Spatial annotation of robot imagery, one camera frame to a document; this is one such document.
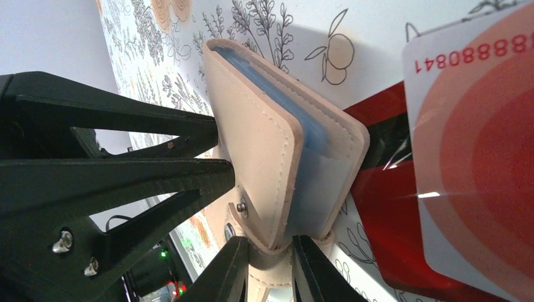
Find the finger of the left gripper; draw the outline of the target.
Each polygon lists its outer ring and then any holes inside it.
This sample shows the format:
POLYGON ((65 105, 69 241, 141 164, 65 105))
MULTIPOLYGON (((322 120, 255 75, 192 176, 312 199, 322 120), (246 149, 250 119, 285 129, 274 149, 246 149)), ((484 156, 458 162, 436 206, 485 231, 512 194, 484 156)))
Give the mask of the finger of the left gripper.
POLYGON ((96 130, 169 135, 123 157, 196 157, 215 147, 211 116, 147 104, 46 72, 1 76, 2 159, 110 159, 96 130))
POLYGON ((1 162, 1 300, 92 301, 232 189, 219 159, 1 162))

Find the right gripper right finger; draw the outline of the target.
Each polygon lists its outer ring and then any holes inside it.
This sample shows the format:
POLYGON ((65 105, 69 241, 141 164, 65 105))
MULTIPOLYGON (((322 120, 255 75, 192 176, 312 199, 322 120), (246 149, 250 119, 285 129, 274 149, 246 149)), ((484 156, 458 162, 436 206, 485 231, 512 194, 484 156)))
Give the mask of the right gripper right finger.
POLYGON ((307 235, 292 237, 293 300, 365 302, 307 235))

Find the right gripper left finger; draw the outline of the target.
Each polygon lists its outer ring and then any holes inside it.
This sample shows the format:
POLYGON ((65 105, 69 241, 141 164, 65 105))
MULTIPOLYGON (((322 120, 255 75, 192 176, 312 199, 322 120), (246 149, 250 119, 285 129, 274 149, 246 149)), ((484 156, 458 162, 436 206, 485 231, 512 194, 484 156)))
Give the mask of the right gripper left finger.
POLYGON ((247 301, 248 276, 248 239, 234 236, 227 241, 179 301, 247 301))

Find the beige card holder wallet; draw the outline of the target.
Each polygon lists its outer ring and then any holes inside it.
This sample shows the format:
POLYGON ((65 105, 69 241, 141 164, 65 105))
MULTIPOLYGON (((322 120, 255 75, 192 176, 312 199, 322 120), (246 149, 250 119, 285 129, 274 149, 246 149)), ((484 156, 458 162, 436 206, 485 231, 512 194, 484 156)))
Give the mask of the beige card holder wallet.
POLYGON ((250 243, 249 279, 292 282, 290 242, 308 235, 329 252, 332 225, 370 144, 367 128, 237 42, 203 44, 217 123, 214 156, 236 185, 203 210, 219 246, 231 232, 250 243))

